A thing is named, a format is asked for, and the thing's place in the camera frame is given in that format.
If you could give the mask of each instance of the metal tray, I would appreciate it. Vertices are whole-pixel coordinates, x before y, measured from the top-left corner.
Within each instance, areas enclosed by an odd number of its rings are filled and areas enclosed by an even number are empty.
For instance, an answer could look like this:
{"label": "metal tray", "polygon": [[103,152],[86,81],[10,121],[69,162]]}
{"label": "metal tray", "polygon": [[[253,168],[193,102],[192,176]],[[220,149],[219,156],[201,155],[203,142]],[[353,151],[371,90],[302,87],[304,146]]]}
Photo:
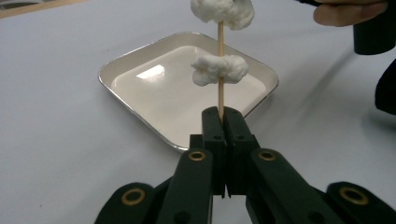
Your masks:
{"label": "metal tray", "polygon": [[[217,85],[192,82],[192,60],[217,54],[218,41],[197,33],[170,35],[104,65],[100,82],[161,139],[186,150],[190,134],[201,133],[201,112],[218,103]],[[267,65],[224,46],[225,54],[243,57],[249,72],[238,84],[224,87],[225,105],[247,116],[278,84]]]}

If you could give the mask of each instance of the hand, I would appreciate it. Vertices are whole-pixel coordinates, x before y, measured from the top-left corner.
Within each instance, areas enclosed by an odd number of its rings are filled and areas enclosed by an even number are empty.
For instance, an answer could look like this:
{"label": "hand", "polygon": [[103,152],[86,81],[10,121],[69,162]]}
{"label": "hand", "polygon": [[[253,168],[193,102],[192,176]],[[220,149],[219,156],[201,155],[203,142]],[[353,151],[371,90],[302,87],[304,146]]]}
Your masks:
{"label": "hand", "polygon": [[387,10],[384,0],[316,0],[315,22],[328,26],[348,26],[368,21]]}

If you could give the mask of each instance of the wooden skewer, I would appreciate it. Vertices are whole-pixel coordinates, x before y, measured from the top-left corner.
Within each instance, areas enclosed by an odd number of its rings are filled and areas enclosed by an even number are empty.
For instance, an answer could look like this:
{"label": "wooden skewer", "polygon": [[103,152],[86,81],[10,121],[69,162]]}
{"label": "wooden skewer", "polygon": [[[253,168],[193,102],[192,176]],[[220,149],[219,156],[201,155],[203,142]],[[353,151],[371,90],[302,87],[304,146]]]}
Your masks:
{"label": "wooden skewer", "polygon": [[[223,33],[223,22],[218,24],[218,41],[219,41],[219,56],[224,56],[224,33]],[[224,117],[224,77],[219,77],[219,117],[221,123]]]}

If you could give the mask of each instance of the cotton ball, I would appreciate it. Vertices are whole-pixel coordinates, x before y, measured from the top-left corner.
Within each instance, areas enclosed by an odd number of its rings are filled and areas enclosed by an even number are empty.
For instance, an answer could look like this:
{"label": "cotton ball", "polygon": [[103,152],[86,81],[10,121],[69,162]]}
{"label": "cotton ball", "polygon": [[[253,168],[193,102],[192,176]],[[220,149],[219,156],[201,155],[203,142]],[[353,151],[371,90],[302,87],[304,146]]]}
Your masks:
{"label": "cotton ball", "polygon": [[223,77],[225,83],[235,84],[248,73],[247,62],[237,55],[204,55],[197,57],[191,66],[195,68],[192,81],[201,87],[218,83],[219,77]]}
{"label": "cotton ball", "polygon": [[232,30],[250,25],[254,9],[250,0],[191,0],[191,11],[203,22],[224,22]]}

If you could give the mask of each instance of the white table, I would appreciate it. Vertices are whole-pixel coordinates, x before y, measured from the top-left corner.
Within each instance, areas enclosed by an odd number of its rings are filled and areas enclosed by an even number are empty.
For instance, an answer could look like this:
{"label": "white table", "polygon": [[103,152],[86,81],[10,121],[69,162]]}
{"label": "white table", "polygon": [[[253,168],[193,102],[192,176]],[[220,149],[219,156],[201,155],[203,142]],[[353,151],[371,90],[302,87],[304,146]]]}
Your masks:
{"label": "white table", "polygon": [[[281,152],[318,189],[348,181],[396,208],[396,117],[374,106],[396,49],[356,55],[351,27],[315,24],[310,6],[253,5],[251,26],[226,28],[225,43],[279,76],[274,94],[247,118],[261,146]],[[97,73],[183,31],[217,36],[185,0],[91,0],[0,20],[1,223],[93,223],[117,188],[157,186],[173,174],[180,154]],[[249,223],[243,197],[216,198],[213,215],[213,223]]]}

